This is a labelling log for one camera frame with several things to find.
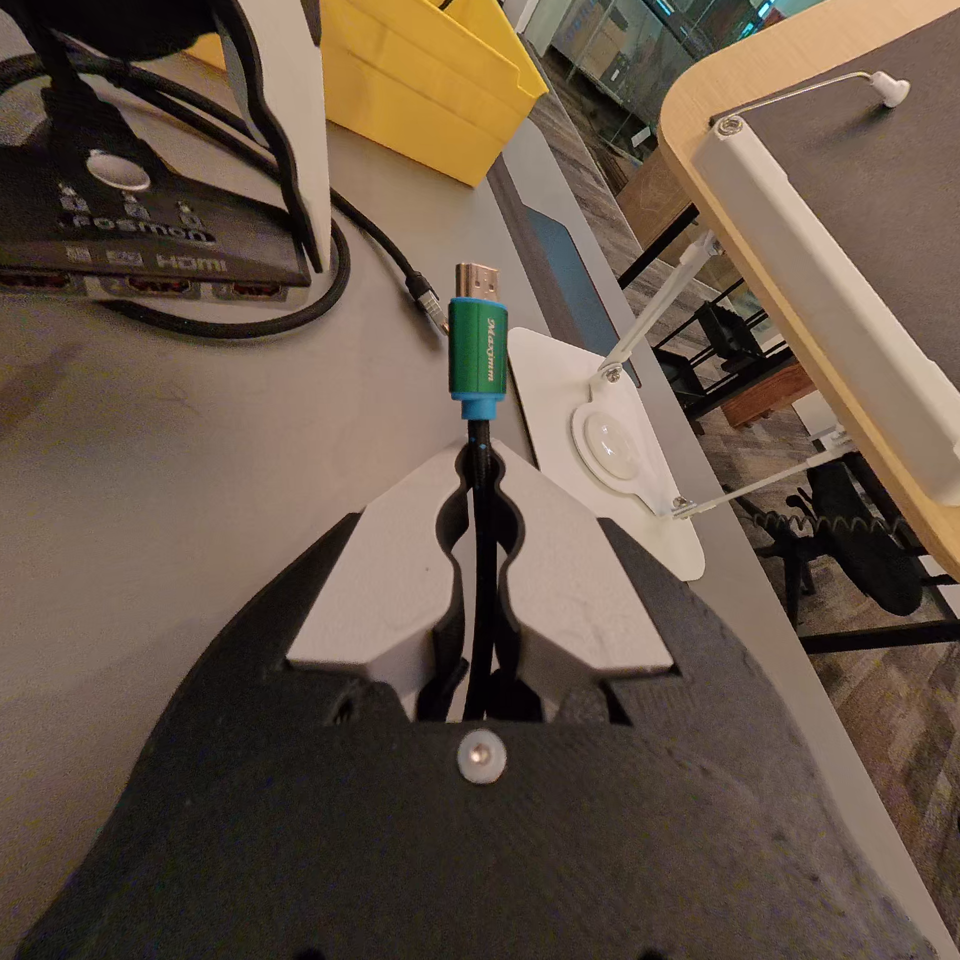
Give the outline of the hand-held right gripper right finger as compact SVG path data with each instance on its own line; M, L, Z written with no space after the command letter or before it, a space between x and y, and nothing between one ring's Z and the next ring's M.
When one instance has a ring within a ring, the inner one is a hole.
M539 722L573 690L673 672L594 512L512 450L493 453L497 665L486 716Z

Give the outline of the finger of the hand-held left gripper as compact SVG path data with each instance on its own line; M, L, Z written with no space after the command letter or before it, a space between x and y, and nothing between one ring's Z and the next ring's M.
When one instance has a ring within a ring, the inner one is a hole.
M294 236L317 273L331 265L331 198L318 1L218 1L234 96L267 148Z

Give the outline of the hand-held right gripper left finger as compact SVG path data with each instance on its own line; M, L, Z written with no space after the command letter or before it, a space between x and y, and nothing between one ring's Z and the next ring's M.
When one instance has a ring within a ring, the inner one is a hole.
M413 718L447 720L469 669L453 555L470 528L463 447L366 506L289 649L292 666L385 683L413 702Z

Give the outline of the yellow plastic bin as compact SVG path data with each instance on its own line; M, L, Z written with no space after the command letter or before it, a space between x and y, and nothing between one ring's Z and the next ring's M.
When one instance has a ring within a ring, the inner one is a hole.
M306 2L327 119L478 186L546 81L500 2Z

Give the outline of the black hdmi switch with cable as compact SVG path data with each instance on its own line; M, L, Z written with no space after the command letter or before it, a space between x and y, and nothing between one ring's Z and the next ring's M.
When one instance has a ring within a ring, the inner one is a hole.
M179 172L89 78L108 82L218 143L273 181L234 96L217 2L2 2L30 54L2 60L2 95L33 80L42 114L2 141L2 292L88 297L157 330L205 340L281 335L346 291L349 243L331 217L331 265L317 272L283 206ZM441 333L429 281L330 186L336 210L398 268Z

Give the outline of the white metal board stand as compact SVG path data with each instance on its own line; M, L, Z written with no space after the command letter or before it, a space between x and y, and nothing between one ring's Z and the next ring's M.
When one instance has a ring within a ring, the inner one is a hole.
M510 330L510 373L538 468L589 515L618 522L682 581L706 560L692 517L733 497L680 495L640 388L623 371L634 348L721 247L757 255L763 285L806 322L814 351L860 393L850 405L933 505L958 509L958 390L802 199L745 120L703 122L685 177L710 226L681 256L605 357L535 331Z

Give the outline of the brown wooden pillar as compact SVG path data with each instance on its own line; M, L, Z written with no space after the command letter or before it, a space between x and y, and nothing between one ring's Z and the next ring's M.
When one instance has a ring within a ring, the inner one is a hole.
M721 410L728 425L740 429L768 419L816 390L804 367L794 359L722 403Z

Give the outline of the black utility cart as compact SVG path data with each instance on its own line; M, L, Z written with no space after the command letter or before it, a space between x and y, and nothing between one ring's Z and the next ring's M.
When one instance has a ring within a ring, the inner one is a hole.
M703 303L676 331L652 348L654 359L670 385L681 411L690 423L699 421L726 402L731 402L762 381L778 375L796 358L787 345L763 349L755 328L767 319L758 310L750 318L721 306L717 300ZM693 357L666 348L690 326L698 326L707 345ZM720 362L720 379L707 383L699 368L709 359Z

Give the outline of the brown cardboard box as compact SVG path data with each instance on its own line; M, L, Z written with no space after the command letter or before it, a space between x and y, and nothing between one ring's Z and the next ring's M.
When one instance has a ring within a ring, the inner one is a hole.
M661 146L630 174L615 199L643 253L691 206Z

